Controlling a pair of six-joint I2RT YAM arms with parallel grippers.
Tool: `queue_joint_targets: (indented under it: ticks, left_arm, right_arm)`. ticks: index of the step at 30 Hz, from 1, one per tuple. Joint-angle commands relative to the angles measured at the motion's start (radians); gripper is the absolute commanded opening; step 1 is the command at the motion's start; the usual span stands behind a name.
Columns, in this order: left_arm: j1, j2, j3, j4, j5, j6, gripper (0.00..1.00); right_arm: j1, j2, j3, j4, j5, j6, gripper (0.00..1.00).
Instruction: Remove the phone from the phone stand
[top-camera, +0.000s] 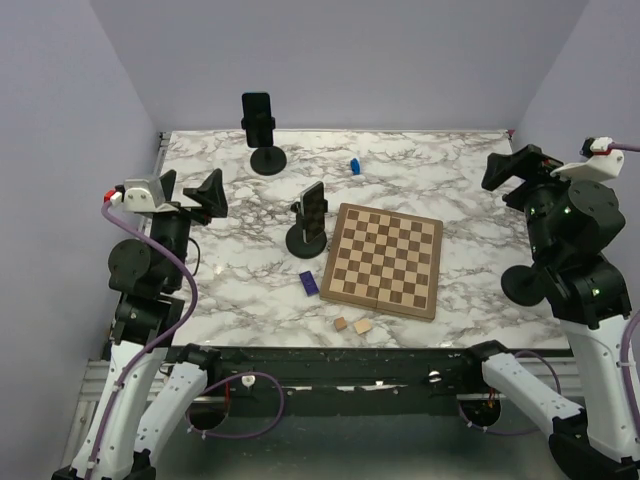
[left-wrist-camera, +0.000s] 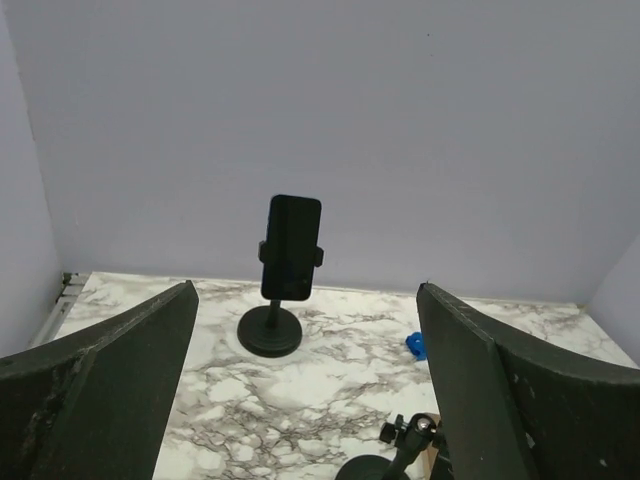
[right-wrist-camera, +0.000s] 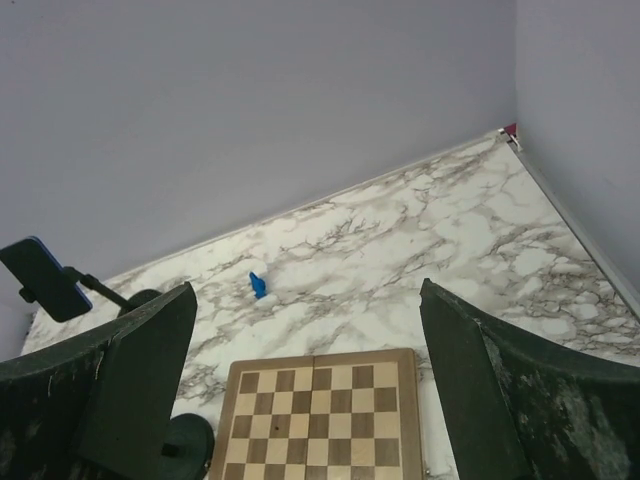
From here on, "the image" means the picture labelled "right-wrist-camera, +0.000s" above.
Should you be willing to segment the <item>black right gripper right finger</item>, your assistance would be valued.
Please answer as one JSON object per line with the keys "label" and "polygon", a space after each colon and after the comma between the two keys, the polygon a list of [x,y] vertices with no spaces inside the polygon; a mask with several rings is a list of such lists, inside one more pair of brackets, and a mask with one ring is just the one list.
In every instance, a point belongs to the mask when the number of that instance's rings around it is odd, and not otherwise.
{"label": "black right gripper right finger", "polygon": [[637,367],[532,334],[431,280],[420,295],[460,478],[638,478]]}

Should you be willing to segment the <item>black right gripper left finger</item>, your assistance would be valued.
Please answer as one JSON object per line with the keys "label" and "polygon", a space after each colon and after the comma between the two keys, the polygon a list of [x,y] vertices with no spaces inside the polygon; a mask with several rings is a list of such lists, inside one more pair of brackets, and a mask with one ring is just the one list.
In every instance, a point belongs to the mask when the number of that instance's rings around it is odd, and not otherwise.
{"label": "black right gripper left finger", "polygon": [[196,313],[183,283],[2,362],[2,478],[158,479]]}

